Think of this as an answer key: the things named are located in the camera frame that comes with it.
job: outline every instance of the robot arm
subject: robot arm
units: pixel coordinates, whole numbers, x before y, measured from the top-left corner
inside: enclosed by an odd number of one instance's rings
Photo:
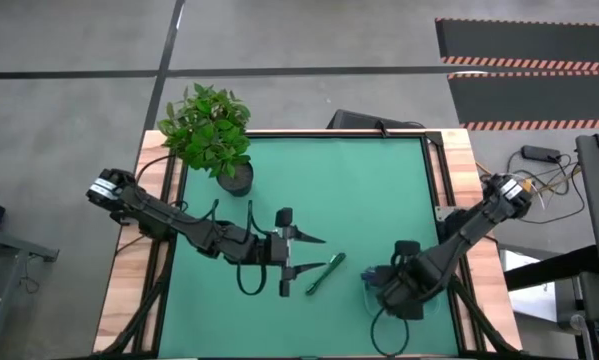
[[[110,217],[119,223],[123,218],[137,220],[140,232],[150,238],[166,239],[174,231],[184,235],[190,245],[207,257],[216,259],[221,254],[228,263],[237,266],[280,267],[279,292],[282,297],[290,295],[290,281],[299,273],[324,265],[289,266],[291,240],[324,243],[292,225],[291,208],[277,212],[275,225],[280,231],[263,232],[263,237],[259,237],[250,232],[254,223],[250,211],[247,229],[228,221],[215,220],[218,201],[204,217],[195,218],[151,196],[137,184],[131,173],[123,170],[103,170],[86,196],[93,204],[110,211]]]
[[[398,241],[391,264],[375,270],[372,285],[380,289],[379,304],[400,319],[422,319],[423,304],[450,286],[466,303],[495,348],[515,351],[496,333],[454,273],[459,259],[496,225],[525,216],[531,197],[512,177],[493,175],[485,182],[481,202],[469,210],[455,210],[440,224],[440,245],[419,252],[418,244]]]

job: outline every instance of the black pot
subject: black pot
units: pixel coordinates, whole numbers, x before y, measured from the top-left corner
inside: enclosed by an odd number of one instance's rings
[[[252,188],[252,180],[255,177],[255,171],[247,162],[242,165],[235,165],[235,177],[231,178],[228,175],[221,174],[217,176],[217,182],[224,190],[232,194],[232,196],[246,196]]]

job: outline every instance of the gray floor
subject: gray floor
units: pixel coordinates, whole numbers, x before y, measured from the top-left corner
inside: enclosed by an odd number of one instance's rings
[[[0,0],[0,71],[157,69],[174,0]],[[599,0],[188,0],[172,69],[441,65],[435,17],[599,22]],[[345,108],[457,127],[443,75],[170,79],[160,108],[198,81],[234,89],[251,128],[322,128]],[[118,227],[84,196],[104,167],[132,169],[153,79],[0,80],[0,203],[5,230],[61,248],[31,263],[42,284],[8,318],[0,359],[88,354]],[[573,154],[592,131],[472,133],[475,155],[502,171],[524,144]],[[520,160],[513,168],[540,170]],[[542,219],[578,206],[554,198]],[[592,242],[587,211],[550,225],[509,222],[501,242],[553,252]],[[519,318],[524,347],[574,357],[572,337]],[[570,347],[563,347],[566,340]]]

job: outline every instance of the marker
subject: marker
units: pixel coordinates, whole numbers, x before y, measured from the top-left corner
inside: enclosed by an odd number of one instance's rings
[[[306,289],[306,295],[310,296],[316,293],[317,289],[319,288],[319,285],[321,285],[321,283],[328,277],[328,275],[330,275],[330,273],[332,273],[332,271],[336,269],[337,266],[339,266],[339,264],[341,264],[345,258],[345,253],[339,253],[337,255],[334,255],[328,262],[328,267],[326,268],[326,270],[324,270],[323,274],[319,276],[317,281],[313,282],[312,284],[310,284],[310,286],[308,286],[308,289]]]

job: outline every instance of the orange and white striped border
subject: orange and white striped border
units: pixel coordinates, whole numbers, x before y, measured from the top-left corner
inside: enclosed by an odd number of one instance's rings
[[[530,59],[485,58],[485,57],[471,57],[471,56],[448,56],[448,57],[442,57],[441,61],[446,64],[455,64],[455,65],[516,67],[516,68],[547,69],[547,70],[599,71],[599,62],[593,62],[593,61],[563,61],[563,60],[537,60],[537,59],[530,60]]]
[[[435,18],[435,22],[439,21],[470,21],[470,22],[493,22],[507,24],[530,24],[530,25],[570,25],[570,26],[598,26],[598,23],[570,23],[558,21],[518,21],[518,20],[500,20],[500,19],[462,19],[462,18]]]
[[[493,73],[453,73],[448,75],[448,80],[455,78],[473,78],[473,77],[537,77],[537,76],[586,76],[599,75],[598,70],[594,71],[517,71],[517,72],[493,72]]]
[[[497,130],[553,130],[553,129],[599,129],[599,119],[590,120],[531,120],[531,121],[482,121],[461,124],[471,131]]]

